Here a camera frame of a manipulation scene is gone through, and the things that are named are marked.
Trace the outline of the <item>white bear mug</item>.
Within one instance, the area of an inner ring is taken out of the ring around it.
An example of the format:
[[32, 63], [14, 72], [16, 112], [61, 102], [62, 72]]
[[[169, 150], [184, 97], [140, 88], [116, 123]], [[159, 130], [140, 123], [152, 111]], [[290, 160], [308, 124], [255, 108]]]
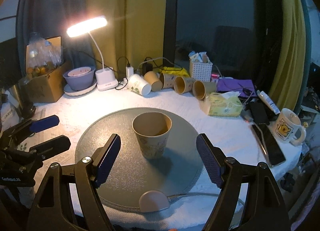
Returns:
[[281, 143], [302, 145], [306, 138], [306, 129], [300, 118], [290, 109], [283, 108], [277, 120], [271, 126], [271, 132]]

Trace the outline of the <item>floral printed paper cup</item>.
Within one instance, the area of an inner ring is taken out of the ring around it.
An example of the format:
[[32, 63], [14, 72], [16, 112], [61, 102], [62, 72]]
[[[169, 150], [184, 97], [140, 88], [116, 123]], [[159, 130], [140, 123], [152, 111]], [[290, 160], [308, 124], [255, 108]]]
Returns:
[[162, 157], [171, 128], [171, 118], [161, 112], [144, 112], [134, 118], [132, 129], [146, 159]]

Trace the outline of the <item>white tube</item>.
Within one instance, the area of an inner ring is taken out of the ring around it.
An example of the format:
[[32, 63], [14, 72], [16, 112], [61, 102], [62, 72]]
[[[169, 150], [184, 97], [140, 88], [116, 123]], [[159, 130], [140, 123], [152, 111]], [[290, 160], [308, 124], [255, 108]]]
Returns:
[[263, 101], [263, 103], [275, 114], [280, 114], [279, 108], [273, 102], [273, 100], [264, 91], [257, 91], [258, 97]]

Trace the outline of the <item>yellow tissue pack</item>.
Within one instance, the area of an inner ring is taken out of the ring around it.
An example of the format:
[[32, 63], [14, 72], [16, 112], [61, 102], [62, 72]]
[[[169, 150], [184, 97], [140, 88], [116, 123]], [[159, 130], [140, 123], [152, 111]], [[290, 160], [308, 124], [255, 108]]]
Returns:
[[203, 101], [203, 111], [214, 117], [239, 117], [242, 111], [239, 96], [238, 91], [207, 94]]

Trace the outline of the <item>clear plastic bag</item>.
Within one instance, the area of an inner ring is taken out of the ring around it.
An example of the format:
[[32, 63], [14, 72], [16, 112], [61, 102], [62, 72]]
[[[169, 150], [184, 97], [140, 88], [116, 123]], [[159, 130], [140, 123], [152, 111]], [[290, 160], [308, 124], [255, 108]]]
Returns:
[[25, 52], [25, 70], [49, 66], [57, 67], [63, 63], [61, 37], [44, 39], [39, 33], [30, 34]]

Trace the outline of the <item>white plastic basket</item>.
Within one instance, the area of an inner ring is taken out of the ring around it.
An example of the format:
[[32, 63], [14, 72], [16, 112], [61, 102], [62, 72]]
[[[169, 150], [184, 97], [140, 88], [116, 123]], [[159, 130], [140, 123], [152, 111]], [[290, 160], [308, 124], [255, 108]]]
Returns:
[[211, 61], [207, 63], [194, 62], [193, 60], [189, 63], [189, 74], [191, 78], [199, 81], [210, 82], [212, 74], [213, 63]]

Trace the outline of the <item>purple bowl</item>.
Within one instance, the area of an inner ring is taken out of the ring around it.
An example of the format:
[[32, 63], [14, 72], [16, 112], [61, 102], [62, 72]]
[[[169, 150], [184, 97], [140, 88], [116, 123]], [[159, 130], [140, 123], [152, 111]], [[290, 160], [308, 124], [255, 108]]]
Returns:
[[63, 74], [69, 87], [74, 91], [87, 89], [93, 83], [95, 67], [79, 67]]

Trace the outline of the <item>cardboard box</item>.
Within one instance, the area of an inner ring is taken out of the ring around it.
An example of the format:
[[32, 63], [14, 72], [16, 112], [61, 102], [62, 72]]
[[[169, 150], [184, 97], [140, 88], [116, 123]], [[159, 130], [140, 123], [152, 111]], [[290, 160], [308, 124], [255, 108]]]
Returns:
[[63, 57], [57, 67], [41, 66], [25, 70], [25, 89], [34, 103], [54, 103], [63, 95], [63, 74], [72, 68], [72, 63]]

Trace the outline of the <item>yellow plastic bag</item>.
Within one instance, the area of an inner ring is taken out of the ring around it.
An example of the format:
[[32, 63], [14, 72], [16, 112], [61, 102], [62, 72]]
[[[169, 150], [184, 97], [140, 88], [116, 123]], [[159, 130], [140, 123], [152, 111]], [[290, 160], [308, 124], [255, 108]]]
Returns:
[[172, 74], [175, 76], [181, 76], [181, 77], [187, 77], [189, 78], [189, 73], [187, 72], [187, 70], [185, 68], [182, 67], [161, 67], [159, 69], [159, 73], [164, 73], [164, 74]]

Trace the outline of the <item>pink small box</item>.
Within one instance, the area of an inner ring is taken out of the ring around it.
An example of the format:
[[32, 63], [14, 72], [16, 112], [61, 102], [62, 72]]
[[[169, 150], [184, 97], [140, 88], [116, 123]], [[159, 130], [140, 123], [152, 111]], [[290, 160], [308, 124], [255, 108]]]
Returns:
[[214, 82], [214, 83], [217, 84], [219, 79], [220, 79], [220, 75], [219, 74], [215, 74], [215, 73], [211, 74], [211, 82]]

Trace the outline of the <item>cartoon paper cup lying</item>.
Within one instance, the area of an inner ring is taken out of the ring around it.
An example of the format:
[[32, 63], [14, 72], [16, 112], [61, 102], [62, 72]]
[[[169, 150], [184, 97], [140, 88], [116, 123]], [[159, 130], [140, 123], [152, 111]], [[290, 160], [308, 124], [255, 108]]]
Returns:
[[176, 76], [173, 74], [167, 74], [161, 72], [159, 75], [159, 79], [163, 84], [162, 89], [169, 89], [174, 87], [174, 81], [175, 81]]

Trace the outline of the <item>white charger plug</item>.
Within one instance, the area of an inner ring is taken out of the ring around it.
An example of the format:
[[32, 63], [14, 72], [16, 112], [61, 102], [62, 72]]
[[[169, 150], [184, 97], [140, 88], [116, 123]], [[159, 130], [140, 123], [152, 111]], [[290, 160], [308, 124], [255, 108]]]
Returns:
[[126, 78], [130, 79], [130, 77], [134, 74], [134, 68], [129, 64], [126, 67]]

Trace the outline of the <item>yellow curtain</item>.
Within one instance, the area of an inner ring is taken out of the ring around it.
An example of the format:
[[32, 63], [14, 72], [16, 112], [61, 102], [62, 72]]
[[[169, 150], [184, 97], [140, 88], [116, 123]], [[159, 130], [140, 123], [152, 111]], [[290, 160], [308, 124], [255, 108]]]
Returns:
[[281, 0], [283, 28], [280, 56], [269, 96], [280, 109], [294, 110], [303, 85], [306, 25], [301, 0]]

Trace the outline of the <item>white printed paper cup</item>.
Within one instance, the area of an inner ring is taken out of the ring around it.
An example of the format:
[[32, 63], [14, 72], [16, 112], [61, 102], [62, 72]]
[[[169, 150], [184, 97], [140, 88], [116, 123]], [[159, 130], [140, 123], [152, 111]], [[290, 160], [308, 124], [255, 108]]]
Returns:
[[129, 78], [128, 89], [141, 96], [147, 96], [151, 92], [151, 85], [140, 75], [133, 74]]

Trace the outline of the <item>brown paper cup rightmost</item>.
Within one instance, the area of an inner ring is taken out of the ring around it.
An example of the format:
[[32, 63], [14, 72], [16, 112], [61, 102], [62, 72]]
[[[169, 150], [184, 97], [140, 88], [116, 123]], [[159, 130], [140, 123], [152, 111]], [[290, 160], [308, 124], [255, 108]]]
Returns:
[[195, 81], [193, 83], [193, 95], [198, 100], [203, 100], [207, 94], [216, 92], [217, 86], [215, 82]]

